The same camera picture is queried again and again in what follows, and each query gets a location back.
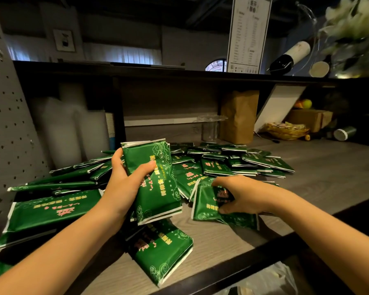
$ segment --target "menu board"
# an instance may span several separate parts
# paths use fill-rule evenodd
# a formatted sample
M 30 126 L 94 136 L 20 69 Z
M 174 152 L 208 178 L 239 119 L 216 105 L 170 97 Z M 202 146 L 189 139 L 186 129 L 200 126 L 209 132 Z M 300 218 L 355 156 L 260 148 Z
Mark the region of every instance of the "menu board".
M 272 0 L 233 0 L 227 72 L 258 74 Z

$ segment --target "pegboard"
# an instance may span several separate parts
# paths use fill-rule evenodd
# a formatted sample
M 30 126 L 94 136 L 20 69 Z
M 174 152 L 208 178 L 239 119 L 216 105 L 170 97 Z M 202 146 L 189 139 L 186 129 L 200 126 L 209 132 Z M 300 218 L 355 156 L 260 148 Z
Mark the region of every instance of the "pegboard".
M 0 26 L 0 233 L 15 193 L 22 185 L 49 173 L 14 64 Z

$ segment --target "picture frame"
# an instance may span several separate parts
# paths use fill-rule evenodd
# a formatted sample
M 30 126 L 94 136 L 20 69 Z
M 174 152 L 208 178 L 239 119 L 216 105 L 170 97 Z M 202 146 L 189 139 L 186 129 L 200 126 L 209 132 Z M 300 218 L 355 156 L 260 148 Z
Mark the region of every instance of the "picture frame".
M 71 30 L 54 29 L 54 39 L 58 51 L 75 52 L 74 38 Z

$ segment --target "arched window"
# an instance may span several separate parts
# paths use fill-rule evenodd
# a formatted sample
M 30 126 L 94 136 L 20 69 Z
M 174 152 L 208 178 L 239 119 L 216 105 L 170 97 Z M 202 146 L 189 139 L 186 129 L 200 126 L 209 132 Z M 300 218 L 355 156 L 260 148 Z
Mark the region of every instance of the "arched window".
M 227 60 L 226 59 L 218 59 L 210 64 L 205 68 L 205 71 L 227 71 Z

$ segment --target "hand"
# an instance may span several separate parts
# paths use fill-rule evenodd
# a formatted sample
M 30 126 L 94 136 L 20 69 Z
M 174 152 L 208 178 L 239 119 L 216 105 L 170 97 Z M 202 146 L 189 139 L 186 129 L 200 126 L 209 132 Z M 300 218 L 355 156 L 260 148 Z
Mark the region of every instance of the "hand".
M 232 212 L 274 213 L 281 197 L 289 197 L 290 191 L 243 175 L 217 177 L 212 186 L 227 188 L 235 200 L 220 207 L 222 214 Z
M 123 150 L 119 148 L 112 157 L 112 175 L 103 197 L 98 202 L 104 213 L 112 212 L 124 217 L 134 202 L 138 188 L 145 176 L 156 167 L 156 161 L 141 164 L 130 176 L 122 164 Z

